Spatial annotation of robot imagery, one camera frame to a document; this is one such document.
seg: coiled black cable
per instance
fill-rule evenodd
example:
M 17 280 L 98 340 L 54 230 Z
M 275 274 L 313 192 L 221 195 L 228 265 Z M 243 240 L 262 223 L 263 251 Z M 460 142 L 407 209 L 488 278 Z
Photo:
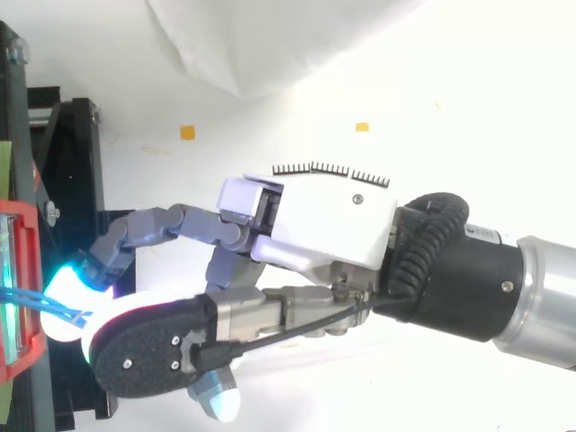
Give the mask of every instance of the coiled black cable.
M 408 245 L 393 270 L 388 282 L 388 292 L 391 295 L 404 294 L 419 298 L 437 257 L 464 228 L 469 208 L 465 200 L 452 193 L 424 195 L 405 207 L 426 212 L 430 218 L 420 235 Z

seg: black textured fingertip pad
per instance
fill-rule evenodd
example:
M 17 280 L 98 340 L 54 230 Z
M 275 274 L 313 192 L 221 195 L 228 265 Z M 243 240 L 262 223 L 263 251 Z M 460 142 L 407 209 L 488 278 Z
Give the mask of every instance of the black textured fingertip pad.
M 197 373 L 183 373 L 181 342 L 190 331 L 206 330 L 214 340 L 216 308 L 205 295 L 131 310 L 106 323 L 90 346 L 90 365 L 98 383 L 122 398 L 142 398 L 183 389 Z

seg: green object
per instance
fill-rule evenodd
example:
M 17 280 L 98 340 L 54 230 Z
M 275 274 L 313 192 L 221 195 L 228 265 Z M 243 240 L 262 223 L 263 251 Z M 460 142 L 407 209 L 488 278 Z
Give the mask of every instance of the green object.
M 14 216 L 0 214 L 0 263 L 2 263 L 3 288 L 17 286 L 16 265 L 14 262 Z M 22 348 L 20 340 L 20 321 L 18 307 L 11 303 L 0 304 L 0 325 L 2 326 L 2 344 L 7 365 L 18 360 L 18 350 Z
M 0 200 L 7 200 L 10 191 L 12 142 L 0 141 Z
M 7 200 L 9 196 L 11 150 L 12 142 L 0 141 L 0 200 Z M 4 288 L 17 286 L 14 262 L 14 216 L 3 214 L 0 214 L 0 265 L 2 265 L 0 286 Z M 1 304 L 0 326 L 5 361 L 7 365 L 11 365 L 18 360 L 18 350 L 22 348 L 17 306 L 10 303 Z
M 12 381 L 0 384 L 0 425 L 8 422 L 10 402 L 12 401 Z

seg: red plastic holder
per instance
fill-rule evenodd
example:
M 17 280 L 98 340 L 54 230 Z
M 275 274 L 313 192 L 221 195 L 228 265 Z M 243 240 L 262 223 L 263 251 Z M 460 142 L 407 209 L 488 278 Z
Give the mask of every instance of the red plastic holder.
M 0 201 L 0 214 L 14 216 L 13 254 L 18 288 L 41 293 L 42 270 L 36 207 L 24 202 Z M 19 350 L 15 362 L 6 364 L 5 348 L 1 342 L 4 338 L 0 338 L 0 383 L 10 381 L 28 369 L 46 350 L 46 337 L 42 332 L 40 314 L 28 308 L 19 308 L 18 311 L 22 349 Z

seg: led light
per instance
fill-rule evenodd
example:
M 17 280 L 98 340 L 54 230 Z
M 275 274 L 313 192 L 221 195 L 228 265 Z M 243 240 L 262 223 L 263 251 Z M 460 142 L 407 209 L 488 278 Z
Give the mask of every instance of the led light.
M 50 281 L 44 295 L 62 303 L 69 309 L 78 311 L 97 311 L 114 296 L 113 288 L 98 292 L 84 284 L 72 265 L 62 266 Z M 44 333 L 60 342 L 70 342 L 82 336 L 82 329 L 65 322 L 47 312 L 40 313 L 40 322 Z

